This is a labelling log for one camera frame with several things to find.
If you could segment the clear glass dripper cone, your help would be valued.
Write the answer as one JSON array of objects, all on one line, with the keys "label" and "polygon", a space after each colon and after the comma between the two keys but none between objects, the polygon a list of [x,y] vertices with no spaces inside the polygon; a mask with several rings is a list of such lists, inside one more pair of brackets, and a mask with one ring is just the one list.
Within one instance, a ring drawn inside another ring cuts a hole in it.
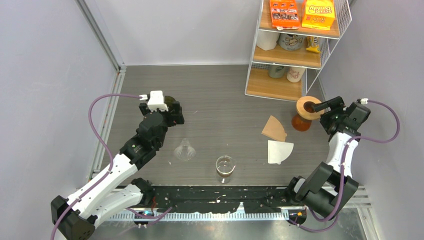
[{"label": "clear glass dripper cone", "polygon": [[189,161],[196,156],[196,150],[192,147],[190,142],[184,138],[180,145],[175,148],[173,154],[180,161]]}]

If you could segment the wooden ring dripper holder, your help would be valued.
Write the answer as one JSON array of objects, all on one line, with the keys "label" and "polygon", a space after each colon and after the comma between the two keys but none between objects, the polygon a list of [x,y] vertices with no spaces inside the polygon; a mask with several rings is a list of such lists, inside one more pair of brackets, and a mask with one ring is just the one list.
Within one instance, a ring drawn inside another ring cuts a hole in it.
[{"label": "wooden ring dripper holder", "polygon": [[317,120],[325,113],[324,110],[316,112],[314,106],[320,104],[321,101],[313,96],[303,96],[296,102],[297,113],[306,120],[313,121]]}]

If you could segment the white paper coffee filter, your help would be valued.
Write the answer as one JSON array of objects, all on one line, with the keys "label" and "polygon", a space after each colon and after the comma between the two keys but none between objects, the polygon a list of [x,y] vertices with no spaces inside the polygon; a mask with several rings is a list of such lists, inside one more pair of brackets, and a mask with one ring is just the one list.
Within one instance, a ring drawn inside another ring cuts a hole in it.
[{"label": "white paper coffee filter", "polygon": [[267,163],[280,165],[292,153],[294,144],[291,142],[268,140]]}]

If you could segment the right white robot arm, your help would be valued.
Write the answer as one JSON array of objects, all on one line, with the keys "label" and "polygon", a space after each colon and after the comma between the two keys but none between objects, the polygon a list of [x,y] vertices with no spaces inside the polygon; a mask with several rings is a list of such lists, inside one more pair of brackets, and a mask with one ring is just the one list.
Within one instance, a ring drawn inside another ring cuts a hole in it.
[{"label": "right white robot arm", "polygon": [[358,129],[371,111],[368,99],[361,98],[346,106],[340,96],[327,101],[304,96],[296,102],[294,128],[300,121],[319,120],[329,135],[329,152],[308,178],[293,177],[285,192],[291,205],[300,203],[320,215],[321,221],[332,220],[358,190],[359,183],[352,178],[353,153],[359,144]]}]

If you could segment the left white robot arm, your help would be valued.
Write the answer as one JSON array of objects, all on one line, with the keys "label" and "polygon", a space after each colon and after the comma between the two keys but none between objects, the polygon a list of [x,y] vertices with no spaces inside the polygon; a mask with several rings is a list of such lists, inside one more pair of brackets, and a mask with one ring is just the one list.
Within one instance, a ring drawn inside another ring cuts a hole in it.
[{"label": "left white robot arm", "polygon": [[110,216],[137,204],[148,207],[153,202],[153,189],[141,178],[120,192],[111,192],[152,160],[163,147],[168,129],[185,120],[180,102],[170,96],[158,103],[142,102],[139,107],[143,120],[112,162],[76,192],[67,197],[58,195],[51,201],[51,239],[60,231],[67,240],[87,240]]}]

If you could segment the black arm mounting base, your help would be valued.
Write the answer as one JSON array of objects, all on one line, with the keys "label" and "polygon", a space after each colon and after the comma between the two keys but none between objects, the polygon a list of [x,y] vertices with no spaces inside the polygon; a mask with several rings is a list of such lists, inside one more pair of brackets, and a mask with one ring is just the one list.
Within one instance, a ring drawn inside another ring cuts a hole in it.
[{"label": "black arm mounting base", "polygon": [[156,185],[146,200],[131,205],[132,209],[156,209],[160,213],[234,213],[240,208],[247,214],[277,213],[282,209],[301,211],[306,205],[295,201],[284,186]]}]

